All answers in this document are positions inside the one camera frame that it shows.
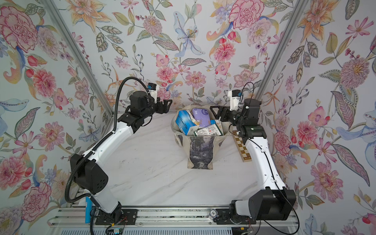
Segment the green white tissue box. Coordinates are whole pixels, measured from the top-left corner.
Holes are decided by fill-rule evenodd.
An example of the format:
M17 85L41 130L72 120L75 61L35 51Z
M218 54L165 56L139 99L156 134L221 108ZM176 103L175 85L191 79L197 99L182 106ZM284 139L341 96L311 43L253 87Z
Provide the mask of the green white tissue box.
M223 133L219 129L218 125L212 124L200 130L194 132L195 136L222 136Z

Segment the purple tissue pack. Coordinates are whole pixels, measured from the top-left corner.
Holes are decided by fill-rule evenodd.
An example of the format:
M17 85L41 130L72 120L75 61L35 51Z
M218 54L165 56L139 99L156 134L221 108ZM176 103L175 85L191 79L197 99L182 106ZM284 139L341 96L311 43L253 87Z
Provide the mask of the purple tissue pack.
M200 128L205 128L211 125L211 119L207 109L193 108L192 115L194 119L199 123Z

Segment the blue tissue pack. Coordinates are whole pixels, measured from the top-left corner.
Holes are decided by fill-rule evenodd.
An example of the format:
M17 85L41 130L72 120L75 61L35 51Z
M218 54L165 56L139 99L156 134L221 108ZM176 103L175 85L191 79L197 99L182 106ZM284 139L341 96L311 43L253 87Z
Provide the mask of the blue tissue pack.
M199 123L193 118L189 110L180 110L175 123L186 136L194 136L195 131L199 129Z

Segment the beige canvas bag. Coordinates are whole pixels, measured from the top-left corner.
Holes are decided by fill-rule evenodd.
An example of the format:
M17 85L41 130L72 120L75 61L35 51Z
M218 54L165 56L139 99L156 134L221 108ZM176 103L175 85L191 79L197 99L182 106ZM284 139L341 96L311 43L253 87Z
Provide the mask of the beige canvas bag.
M188 158L188 168L192 169L213 169L213 160L216 154L219 152L220 146L223 144L226 137L230 136L230 127L229 122L222 122L218 119L215 119L214 115L210 111L209 106L198 106L198 105L189 105L184 107L181 110L189 110L192 114L193 108L203 108L207 109L211 119L211 125L217 124L219 129L222 131L222 136L186 136L183 134L177 124L175 123L177 114L171 121L171 129L175 136L176 143L183 148L185 154Z

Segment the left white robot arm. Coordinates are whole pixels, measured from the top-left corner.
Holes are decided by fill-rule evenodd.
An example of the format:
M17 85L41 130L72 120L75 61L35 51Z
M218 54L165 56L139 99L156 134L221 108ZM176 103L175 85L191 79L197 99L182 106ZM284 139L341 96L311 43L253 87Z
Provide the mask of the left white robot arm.
M111 193L107 185L109 177L103 167L117 148L144 126L147 118L153 114L168 113L171 105L171 99L161 101L151 93L134 92L125 112L115 118L113 130L84 154L72 155L71 175L64 193L66 202L73 203L88 197L106 214L120 212L121 203Z

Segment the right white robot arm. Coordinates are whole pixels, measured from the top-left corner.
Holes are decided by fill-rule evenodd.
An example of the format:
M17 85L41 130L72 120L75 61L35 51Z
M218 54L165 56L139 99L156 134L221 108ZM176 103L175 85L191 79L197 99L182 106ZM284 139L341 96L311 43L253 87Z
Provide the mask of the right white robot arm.
M267 135L258 124L261 102L246 99L241 111L227 106L211 106L214 116L238 130L256 169L258 187L247 200L231 202L232 213L253 220L285 221L293 211L296 195L286 188L269 151Z

